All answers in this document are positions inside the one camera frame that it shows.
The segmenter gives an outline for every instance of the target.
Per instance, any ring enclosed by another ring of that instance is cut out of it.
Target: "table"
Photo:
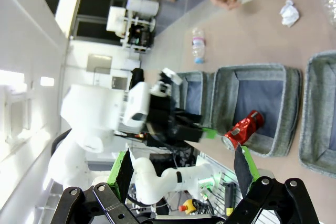
[[[305,72],[309,58],[324,50],[336,49],[336,32],[328,24],[319,0],[293,0],[300,19],[291,28],[281,24],[279,15],[286,0],[253,0],[231,12],[216,13],[198,24],[206,34],[206,62],[194,64],[191,54],[191,31],[184,36],[180,71],[213,72],[220,66],[245,63],[277,62]],[[287,157],[261,158],[253,156],[258,168],[271,170],[284,182],[301,178],[310,194],[320,221],[335,223],[336,179],[312,172],[301,166],[298,157],[302,99],[299,123]],[[203,139],[190,143],[221,164],[233,169],[234,153],[220,139]]]

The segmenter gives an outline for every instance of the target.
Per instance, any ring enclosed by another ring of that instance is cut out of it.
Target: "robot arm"
[[[168,168],[161,177],[156,175],[154,166],[148,158],[138,158],[133,162],[137,199],[146,205],[152,205],[171,191],[188,190],[192,195],[198,193],[199,180],[211,178],[212,168],[209,164],[193,167]]]
[[[101,153],[105,146],[113,144],[113,133],[121,122],[140,131],[150,111],[151,96],[156,94],[169,100],[171,84],[181,82],[176,73],[163,69],[152,89],[145,82],[137,83],[128,93],[72,85],[61,108],[61,116],[72,130],[51,157],[48,171],[51,178],[64,186],[90,186],[93,173],[85,162],[85,151]]]
[[[142,176],[146,173],[153,173],[149,165],[143,161],[139,162],[139,165],[141,164],[147,166],[147,168],[143,170]],[[119,185],[118,187],[129,186],[129,184],[127,185],[127,183],[130,182],[130,179],[127,179],[129,178],[129,172],[132,172],[132,167],[130,167],[128,171],[119,172],[121,175],[119,181],[125,184]],[[157,178],[155,178],[154,175],[150,175],[150,178],[153,178],[153,182],[156,183],[155,179]],[[111,188],[111,185],[106,183],[99,183],[86,191],[82,191],[78,187],[67,188],[63,192],[51,224],[89,224],[94,216],[99,215],[106,215],[110,223],[139,223],[132,212],[122,202],[121,197],[117,197]],[[171,218],[171,216],[165,218],[163,216],[157,219],[149,219],[144,223],[252,224],[258,219],[263,209],[274,210],[280,223],[283,224],[319,223],[303,181],[298,178],[291,178],[282,184],[266,176],[259,177],[254,182],[248,194],[226,220],[222,217],[204,217],[198,215],[182,218]]]

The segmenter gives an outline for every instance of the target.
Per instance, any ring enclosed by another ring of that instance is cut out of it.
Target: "white tissue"
[[[292,0],[286,0],[285,6],[280,11],[284,26],[291,27],[300,17],[298,10],[293,5]]]

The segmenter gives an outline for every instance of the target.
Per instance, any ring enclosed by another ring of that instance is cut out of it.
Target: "floor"
[[[175,3],[161,1],[160,12],[156,17],[156,35],[181,18],[204,0],[178,0]]]

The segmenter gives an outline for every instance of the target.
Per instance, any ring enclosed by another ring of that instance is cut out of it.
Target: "blue bin lining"
[[[240,80],[233,125],[252,110],[259,111],[265,120],[257,133],[274,138],[282,100],[283,81]]]
[[[202,95],[202,82],[187,81],[185,111],[191,114],[200,115],[201,95]]]

